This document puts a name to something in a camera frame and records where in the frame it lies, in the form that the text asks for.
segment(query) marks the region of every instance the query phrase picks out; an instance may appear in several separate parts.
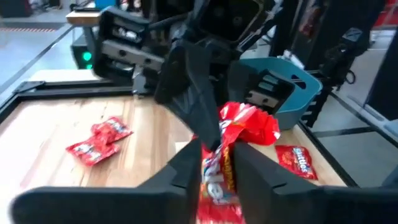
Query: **concrete floor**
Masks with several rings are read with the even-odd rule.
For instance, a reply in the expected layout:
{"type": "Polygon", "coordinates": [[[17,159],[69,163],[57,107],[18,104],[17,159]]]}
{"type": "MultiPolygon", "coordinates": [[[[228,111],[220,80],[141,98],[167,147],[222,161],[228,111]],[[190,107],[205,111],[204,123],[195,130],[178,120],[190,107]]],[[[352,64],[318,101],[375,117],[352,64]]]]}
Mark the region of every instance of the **concrete floor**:
{"type": "MultiPolygon", "coordinates": [[[[67,10],[50,11],[28,19],[7,19],[7,21],[66,22],[67,12],[67,10]]],[[[70,26],[65,23],[60,30],[52,33],[0,33],[1,37],[8,35],[7,44],[0,48],[2,59],[0,66],[3,68],[0,76],[2,90],[0,100],[9,96],[20,82],[39,70],[76,69],[70,45],[73,42],[73,33],[78,37],[81,30],[76,28],[69,31],[69,28],[70,26]]],[[[374,131],[344,135],[339,135],[338,132],[347,129],[368,129],[369,123],[361,120],[358,115],[364,111],[360,104],[361,102],[363,104],[368,94],[378,66],[388,48],[389,39],[391,38],[383,35],[373,46],[373,50],[358,57],[353,65],[353,70],[357,74],[357,83],[344,85],[340,92],[336,93],[339,99],[349,104],[351,109],[349,110],[336,98],[329,97],[312,128],[321,136],[320,141],[361,187],[381,185],[390,171],[398,165],[398,149],[374,131]],[[377,178],[370,179],[370,174],[377,178]]],[[[246,52],[245,57],[264,57],[267,55],[267,49],[268,46],[262,45],[256,50],[246,52]]]]}

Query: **red packaging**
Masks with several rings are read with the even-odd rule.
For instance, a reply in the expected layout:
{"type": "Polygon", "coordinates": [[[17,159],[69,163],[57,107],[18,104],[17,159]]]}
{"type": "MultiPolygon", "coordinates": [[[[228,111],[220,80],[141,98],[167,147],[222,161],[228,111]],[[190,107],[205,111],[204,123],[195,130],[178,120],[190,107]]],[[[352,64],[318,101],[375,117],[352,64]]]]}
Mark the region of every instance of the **red packaging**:
{"type": "Polygon", "coordinates": [[[101,124],[92,125],[91,132],[94,135],[107,136],[108,143],[115,142],[132,134],[132,131],[117,117],[110,117],[101,124]]]}
{"type": "Polygon", "coordinates": [[[115,144],[107,144],[106,136],[93,136],[86,141],[67,147],[67,151],[87,166],[92,166],[117,153],[120,148],[115,144]]]}
{"type": "Polygon", "coordinates": [[[318,180],[312,167],[312,159],[308,150],[302,146],[275,146],[279,164],[295,175],[318,180]]]}
{"type": "Polygon", "coordinates": [[[280,136],[277,120],[255,106],[229,102],[220,110],[221,146],[210,152],[202,146],[202,183],[197,219],[201,222],[244,223],[231,155],[237,139],[274,144],[280,136]]]}

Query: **green light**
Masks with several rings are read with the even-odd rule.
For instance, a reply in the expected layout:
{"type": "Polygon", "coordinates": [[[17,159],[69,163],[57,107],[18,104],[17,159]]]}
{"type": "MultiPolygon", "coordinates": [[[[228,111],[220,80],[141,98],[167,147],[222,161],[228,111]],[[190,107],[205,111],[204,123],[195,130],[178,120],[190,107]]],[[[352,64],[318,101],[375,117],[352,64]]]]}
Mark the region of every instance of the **green light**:
{"type": "Polygon", "coordinates": [[[84,52],[83,53],[83,60],[88,62],[91,59],[91,53],[90,52],[84,52]]]}

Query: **candy bag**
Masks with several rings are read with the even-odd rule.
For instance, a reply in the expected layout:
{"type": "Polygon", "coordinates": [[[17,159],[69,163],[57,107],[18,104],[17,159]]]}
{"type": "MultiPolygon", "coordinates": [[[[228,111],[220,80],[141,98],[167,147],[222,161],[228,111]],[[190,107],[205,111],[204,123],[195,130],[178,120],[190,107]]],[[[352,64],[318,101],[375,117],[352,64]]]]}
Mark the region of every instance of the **candy bag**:
{"type": "Polygon", "coordinates": [[[117,117],[110,117],[101,124],[94,124],[91,127],[94,135],[101,134],[108,137],[108,143],[115,142],[132,134],[132,131],[117,117]]]}
{"type": "Polygon", "coordinates": [[[274,144],[277,120],[255,106],[228,102],[220,109],[221,145],[215,152],[202,145],[202,183],[197,219],[201,222],[244,223],[233,173],[232,150],[237,139],[274,144]]]}
{"type": "Polygon", "coordinates": [[[309,151],[302,146],[275,146],[279,164],[295,175],[318,180],[309,151]]]}
{"type": "Polygon", "coordinates": [[[86,141],[68,146],[66,150],[86,166],[92,166],[120,150],[119,146],[107,143],[108,138],[105,136],[92,136],[86,141]]]}

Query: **black metal frame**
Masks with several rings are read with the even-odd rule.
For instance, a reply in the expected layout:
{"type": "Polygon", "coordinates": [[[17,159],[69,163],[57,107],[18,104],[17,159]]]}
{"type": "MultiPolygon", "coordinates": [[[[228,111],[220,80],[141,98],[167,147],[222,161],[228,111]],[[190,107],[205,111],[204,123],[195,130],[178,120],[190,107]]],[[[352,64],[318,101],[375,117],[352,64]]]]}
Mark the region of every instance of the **black metal frame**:
{"type": "MultiPolygon", "coordinates": [[[[34,100],[59,100],[70,98],[94,98],[110,96],[132,96],[145,95],[145,91],[133,91],[133,86],[121,86],[111,81],[90,80],[72,82],[23,82],[12,93],[12,95],[0,105],[0,124],[18,107],[23,101],[34,100]]],[[[299,122],[298,124],[305,135],[320,151],[323,157],[334,168],[347,186],[357,187],[357,183],[342,168],[337,160],[330,154],[324,145],[312,134],[311,130],[299,122]]]]}

